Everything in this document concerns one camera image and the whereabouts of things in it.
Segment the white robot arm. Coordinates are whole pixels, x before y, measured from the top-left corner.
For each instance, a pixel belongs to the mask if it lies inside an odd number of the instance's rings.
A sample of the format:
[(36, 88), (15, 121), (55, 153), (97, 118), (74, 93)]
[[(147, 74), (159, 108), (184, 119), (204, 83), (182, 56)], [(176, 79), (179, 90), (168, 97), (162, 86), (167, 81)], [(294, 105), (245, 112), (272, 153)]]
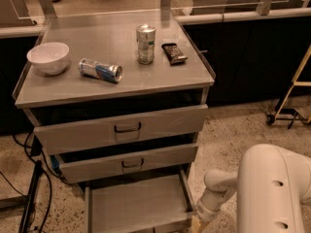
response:
[(237, 233), (305, 233), (301, 206), (311, 202), (311, 158), (269, 144), (250, 147), (238, 170), (210, 170), (192, 218), (203, 233), (222, 204), (237, 197)]

